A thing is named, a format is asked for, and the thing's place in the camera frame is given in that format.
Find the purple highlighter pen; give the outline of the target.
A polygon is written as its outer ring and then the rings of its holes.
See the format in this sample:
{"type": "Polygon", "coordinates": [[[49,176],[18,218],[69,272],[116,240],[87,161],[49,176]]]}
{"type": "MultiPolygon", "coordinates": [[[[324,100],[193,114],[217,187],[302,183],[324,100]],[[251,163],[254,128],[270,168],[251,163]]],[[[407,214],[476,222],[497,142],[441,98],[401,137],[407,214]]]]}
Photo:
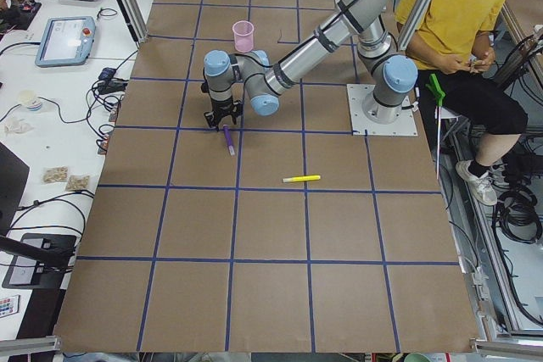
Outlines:
{"type": "Polygon", "coordinates": [[[235,146],[233,143],[232,134],[230,132],[229,126],[224,125],[222,129],[223,129],[224,137],[227,143],[228,152],[232,157],[234,157],[236,154],[236,151],[235,151],[235,146]]]}

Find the lower blue teach pendant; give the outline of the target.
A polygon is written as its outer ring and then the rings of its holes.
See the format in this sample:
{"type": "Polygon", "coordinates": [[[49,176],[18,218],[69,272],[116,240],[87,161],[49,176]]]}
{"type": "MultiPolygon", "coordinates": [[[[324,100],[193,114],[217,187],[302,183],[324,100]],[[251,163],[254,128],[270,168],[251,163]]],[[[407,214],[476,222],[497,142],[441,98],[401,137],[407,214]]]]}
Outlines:
{"type": "Polygon", "coordinates": [[[95,21],[91,16],[49,19],[36,54],[36,66],[48,68],[84,64],[92,50],[95,30],[95,21]]]}

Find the snack packet left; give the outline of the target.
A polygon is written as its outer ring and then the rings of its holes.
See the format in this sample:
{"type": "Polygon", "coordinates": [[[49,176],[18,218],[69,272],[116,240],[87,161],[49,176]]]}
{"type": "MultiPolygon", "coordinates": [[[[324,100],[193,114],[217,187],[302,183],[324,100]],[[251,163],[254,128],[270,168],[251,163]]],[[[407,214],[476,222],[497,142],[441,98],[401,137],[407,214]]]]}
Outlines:
{"type": "Polygon", "coordinates": [[[45,184],[67,182],[69,168],[67,166],[45,168],[42,173],[42,182],[45,184]]]}

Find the white paper cup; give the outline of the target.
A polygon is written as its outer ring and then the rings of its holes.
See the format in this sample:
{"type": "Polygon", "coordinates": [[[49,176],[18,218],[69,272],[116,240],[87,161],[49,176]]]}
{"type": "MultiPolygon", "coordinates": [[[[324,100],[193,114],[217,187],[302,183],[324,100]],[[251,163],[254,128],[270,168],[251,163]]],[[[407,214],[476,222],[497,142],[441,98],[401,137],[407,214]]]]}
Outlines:
{"type": "Polygon", "coordinates": [[[22,90],[18,97],[20,104],[30,111],[38,111],[42,108],[42,100],[32,90],[22,90]]]}

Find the yellow highlighter pen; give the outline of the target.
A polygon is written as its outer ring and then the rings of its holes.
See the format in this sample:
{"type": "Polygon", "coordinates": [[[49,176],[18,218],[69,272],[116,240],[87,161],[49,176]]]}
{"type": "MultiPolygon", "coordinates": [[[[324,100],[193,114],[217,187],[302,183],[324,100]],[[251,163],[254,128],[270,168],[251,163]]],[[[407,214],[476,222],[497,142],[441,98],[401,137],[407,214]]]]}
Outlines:
{"type": "Polygon", "coordinates": [[[296,182],[309,182],[321,180],[320,175],[298,175],[292,177],[285,177],[282,179],[283,183],[296,183],[296,182]]]}

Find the person in yellow shirt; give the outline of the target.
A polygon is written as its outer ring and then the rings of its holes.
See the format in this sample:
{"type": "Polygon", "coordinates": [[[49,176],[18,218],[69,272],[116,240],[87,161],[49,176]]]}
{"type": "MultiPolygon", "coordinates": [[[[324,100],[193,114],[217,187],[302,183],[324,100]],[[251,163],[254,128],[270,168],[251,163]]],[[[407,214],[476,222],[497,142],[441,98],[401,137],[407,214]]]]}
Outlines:
{"type": "Polygon", "coordinates": [[[434,95],[426,87],[436,75],[445,93],[443,105],[485,128],[479,150],[456,164],[457,174],[483,205],[494,206],[497,195],[489,170],[516,144],[528,124],[522,106],[484,77],[495,62],[490,33],[506,0],[431,0],[407,48],[418,68],[420,108],[429,138],[434,95]]]}

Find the snack packet right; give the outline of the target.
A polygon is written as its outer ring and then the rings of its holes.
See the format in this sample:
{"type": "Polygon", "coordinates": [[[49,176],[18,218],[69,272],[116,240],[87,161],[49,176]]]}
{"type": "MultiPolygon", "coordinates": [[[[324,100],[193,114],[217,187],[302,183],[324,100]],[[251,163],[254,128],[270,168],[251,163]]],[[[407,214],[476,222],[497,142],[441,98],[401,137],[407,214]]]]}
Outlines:
{"type": "Polygon", "coordinates": [[[89,175],[70,175],[67,179],[65,190],[70,192],[87,190],[91,176],[89,175]]]}

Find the colourful remote control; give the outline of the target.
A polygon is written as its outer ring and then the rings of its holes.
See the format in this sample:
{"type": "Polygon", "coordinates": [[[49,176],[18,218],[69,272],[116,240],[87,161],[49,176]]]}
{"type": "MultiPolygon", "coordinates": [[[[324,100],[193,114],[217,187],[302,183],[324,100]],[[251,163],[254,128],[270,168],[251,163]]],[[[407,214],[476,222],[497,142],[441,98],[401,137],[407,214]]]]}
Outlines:
{"type": "Polygon", "coordinates": [[[0,317],[8,317],[16,315],[20,311],[20,295],[15,294],[6,298],[0,299],[0,317]]]}

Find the pink plastic cup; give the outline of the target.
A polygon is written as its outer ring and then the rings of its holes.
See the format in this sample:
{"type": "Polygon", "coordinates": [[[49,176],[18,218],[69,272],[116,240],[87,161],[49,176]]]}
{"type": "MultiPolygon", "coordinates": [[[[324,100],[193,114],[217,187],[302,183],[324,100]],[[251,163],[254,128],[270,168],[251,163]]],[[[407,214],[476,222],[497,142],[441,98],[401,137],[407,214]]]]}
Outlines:
{"type": "Polygon", "coordinates": [[[247,20],[240,20],[232,25],[234,47],[240,53],[248,53],[254,48],[254,25],[247,20]]]}

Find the snack packet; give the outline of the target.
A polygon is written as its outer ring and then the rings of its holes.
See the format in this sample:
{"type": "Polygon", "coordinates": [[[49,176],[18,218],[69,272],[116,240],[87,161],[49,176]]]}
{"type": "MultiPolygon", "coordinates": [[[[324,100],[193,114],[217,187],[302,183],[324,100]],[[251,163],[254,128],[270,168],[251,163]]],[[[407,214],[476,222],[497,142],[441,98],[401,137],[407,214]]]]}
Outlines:
{"type": "Polygon", "coordinates": [[[45,184],[67,182],[69,168],[67,166],[45,168],[42,173],[42,182],[45,184]]]}
{"type": "Polygon", "coordinates": [[[67,179],[65,190],[70,192],[87,190],[91,176],[89,175],[70,175],[67,179]]]}

